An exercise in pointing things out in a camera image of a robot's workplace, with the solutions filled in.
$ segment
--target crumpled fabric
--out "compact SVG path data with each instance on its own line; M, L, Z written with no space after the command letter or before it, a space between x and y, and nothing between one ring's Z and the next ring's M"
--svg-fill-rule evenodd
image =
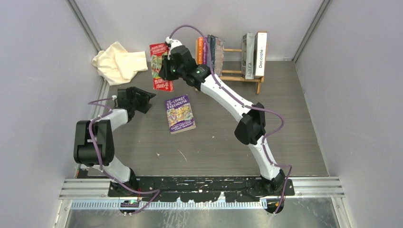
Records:
M99 51L92 59L92 65L110 86L128 83L137 72L148 70L144 51L128 52L119 42Z

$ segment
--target white wall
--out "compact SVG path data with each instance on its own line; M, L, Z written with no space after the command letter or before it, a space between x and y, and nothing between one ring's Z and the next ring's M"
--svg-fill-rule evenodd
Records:
M196 26L205 35L240 48L246 32L268 31L268 60L290 60L322 0L77 0L101 47L119 41L129 51L146 51L179 25ZM183 28L174 38L193 52L196 31ZM226 60L240 60L239 53Z
M361 228L402 227L403 2L335 0L297 63Z
M63 0L0 2L0 226L46 228L101 79Z

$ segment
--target beige cloth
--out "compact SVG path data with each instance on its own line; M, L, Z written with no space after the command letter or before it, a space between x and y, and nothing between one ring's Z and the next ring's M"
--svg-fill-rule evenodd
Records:
M110 86L130 82L139 71L148 70L145 52L128 52L115 42L106 51L99 51L92 59L92 65L98 68L98 74L105 78Z

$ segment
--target black worn metal plate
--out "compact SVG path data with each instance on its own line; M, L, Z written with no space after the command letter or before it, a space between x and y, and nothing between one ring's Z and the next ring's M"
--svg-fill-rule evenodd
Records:
M159 189L160 194L155 201L182 202L216 201L224 193L226 202L253 202L269 194L263 188L261 177L137 177L142 191ZM286 196L294 195L292 180L287 181ZM109 197L127 197L118 190L109 190ZM153 195L142 195L143 201L149 201Z

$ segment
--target gray wooden tabletop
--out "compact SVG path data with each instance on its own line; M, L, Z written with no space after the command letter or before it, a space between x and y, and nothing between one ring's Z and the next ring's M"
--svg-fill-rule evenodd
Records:
M224 69L239 66L240 62L225 62ZM292 164L292 176L327 175L293 62L267 62L260 95L256 83L226 84L284 116L283 129L268 138L277 163ZM150 70L138 73L128 84L112 86L109 95L130 86L157 94L147 114L136 112L131 122L113 132L116 156L137 175L259 175L250 150L234 136L237 123L212 98L181 79L174 82L174 92L155 91ZM183 94L189 96L196 128L170 134L164 100ZM279 125L278 117L266 114L267 132Z

